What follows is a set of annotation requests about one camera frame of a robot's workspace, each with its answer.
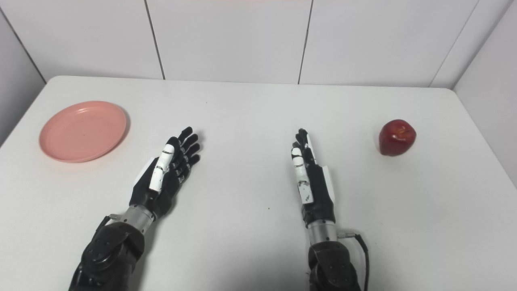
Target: white wall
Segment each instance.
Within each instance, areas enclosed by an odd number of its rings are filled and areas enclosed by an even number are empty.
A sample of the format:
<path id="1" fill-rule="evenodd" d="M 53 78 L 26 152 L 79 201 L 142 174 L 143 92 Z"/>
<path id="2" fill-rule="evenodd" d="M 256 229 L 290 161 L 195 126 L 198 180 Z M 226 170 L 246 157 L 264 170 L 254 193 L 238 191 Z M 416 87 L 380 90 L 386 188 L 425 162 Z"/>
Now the white wall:
<path id="1" fill-rule="evenodd" d="M 431 87 L 453 88 L 512 0 L 480 0 L 465 23 Z"/>
<path id="2" fill-rule="evenodd" d="M 162 79 L 142 0 L 0 0 L 45 79 Z"/>
<path id="3" fill-rule="evenodd" d="M 0 146 L 43 86 L 43 79 L 0 13 Z"/>
<path id="4" fill-rule="evenodd" d="M 450 88 L 510 1 L 314 0 L 301 83 Z M 148 0 L 165 77 L 297 83 L 311 3 Z M 47 80 L 162 78 L 144 0 L 0 7 Z"/>
<path id="5" fill-rule="evenodd" d="M 454 90 L 517 184 L 517 2 L 510 6 Z"/>
<path id="6" fill-rule="evenodd" d="M 454 72 L 440 84 L 451 86 L 507 2 L 315 0 L 301 83 L 427 87 L 443 63 Z M 466 23 L 482 29 L 459 38 Z"/>
<path id="7" fill-rule="evenodd" d="M 311 0 L 148 0 L 165 77 L 298 82 Z"/>

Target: apple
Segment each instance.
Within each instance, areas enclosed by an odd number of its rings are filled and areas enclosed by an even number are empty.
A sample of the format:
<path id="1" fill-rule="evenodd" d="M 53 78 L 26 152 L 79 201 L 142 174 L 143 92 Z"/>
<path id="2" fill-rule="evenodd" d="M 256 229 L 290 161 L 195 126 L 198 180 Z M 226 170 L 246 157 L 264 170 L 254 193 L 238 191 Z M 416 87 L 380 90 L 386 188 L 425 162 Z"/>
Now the apple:
<path id="1" fill-rule="evenodd" d="M 398 156 L 405 153 L 415 142 L 415 129 L 402 119 L 395 119 L 383 126 L 379 134 L 382 155 Z"/>

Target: black cable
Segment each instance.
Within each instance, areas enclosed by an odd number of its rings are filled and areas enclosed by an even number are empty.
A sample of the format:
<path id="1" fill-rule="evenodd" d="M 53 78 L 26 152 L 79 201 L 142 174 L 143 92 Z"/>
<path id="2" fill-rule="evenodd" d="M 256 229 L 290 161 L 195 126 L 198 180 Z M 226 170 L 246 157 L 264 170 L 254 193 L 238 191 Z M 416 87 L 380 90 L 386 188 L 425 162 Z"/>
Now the black cable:
<path id="1" fill-rule="evenodd" d="M 364 288 L 363 291 L 368 291 L 368 280 L 370 279 L 370 255 L 368 254 L 368 247 L 362 239 L 361 235 L 354 235 L 354 238 L 361 245 L 362 251 L 364 252 L 364 264 L 366 266 L 366 272 L 364 274 Z"/>
<path id="2" fill-rule="evenodd" d="M 97 226 L 97 229 L 95 230 L 95 234 L 97 234 L 97 232 L 104 226 L 106 225 L 106 223 L 108 223 L 108 221 L 110 221 L 110 217 L 109 216 L 105 216 L 104 219 L 100 222 L 99 226 Z"/>

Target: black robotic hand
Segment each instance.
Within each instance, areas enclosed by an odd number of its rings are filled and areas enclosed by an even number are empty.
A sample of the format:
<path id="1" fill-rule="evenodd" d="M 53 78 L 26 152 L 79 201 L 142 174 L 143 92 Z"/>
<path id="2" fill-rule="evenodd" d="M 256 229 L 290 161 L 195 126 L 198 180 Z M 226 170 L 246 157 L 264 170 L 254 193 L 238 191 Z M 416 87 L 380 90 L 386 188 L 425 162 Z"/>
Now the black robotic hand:
<path id="1" fill-rule="evenodd" d="M 200 145 L 192 127 L 185 128 L 179 137 L 171 137 L 159 157 L 133 187 L 129 205 L 142 205 L 152 212 L 154 219 L 164 216 L 172 206 L 172 199 L 188 177 L 191 167 L 199 162 L 195 154 Z"/>
<path id="2" fill-rule="evenodd" d="M 69 291 L 126 291 L 144 253 L 144 234 L 172 206 L 172 199 L 200 160 L 197 135 L 187 127 L 168 140 L 133 188 L 124 215 L 106 216 L 81 256 Z"/>
<path id="3" fill-rule="evenodd" d="M 347 248 L 338 241 L 334 192 L 327 167 L 317 164 L 309 134 L 301 128 L 291 158 L 296 172 L 302 216 L 309 232 L 310 291 L 360 291 Z"/>
<path id="4" fill-rule="evenodd" d="M 336 222 L 334 216 L 334 192 L 327 167 L 316 163 L 311 139 L 307 131 L 301 128 L 293 143 L 291 158 L 295 165 L 298 191 L 302 198 L 302 214 L 308 226 L 317 220 Z"/>

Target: white table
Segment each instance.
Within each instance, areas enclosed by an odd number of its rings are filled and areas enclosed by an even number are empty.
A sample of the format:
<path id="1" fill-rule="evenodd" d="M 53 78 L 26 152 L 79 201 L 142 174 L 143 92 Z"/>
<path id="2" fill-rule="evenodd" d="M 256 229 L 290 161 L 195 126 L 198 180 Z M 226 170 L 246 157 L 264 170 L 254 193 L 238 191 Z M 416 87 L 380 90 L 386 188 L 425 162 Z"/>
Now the white table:
<path id="1" fill-rule="evenodd" d="M 46 157 L 43 124 L 92 99 L 127 111 L 125 140 L 87 163 Z M 378 131 L 396 118 L 417 140 L 382 156 Z M 101 219 L 125 211 L 141 168 L 188 125 L 202 159 L 146 234 L 132 290 L 307 290 L 290 157 L 302 126 L 330 168 L 338 226 L 369 245 L 371 291 L 515 288 L 517 192 L 450 90 L 57 77 L 0 149 L 2 290 L 66 290 Z M 362 252 L 344 243 L 362 282 Z"/>

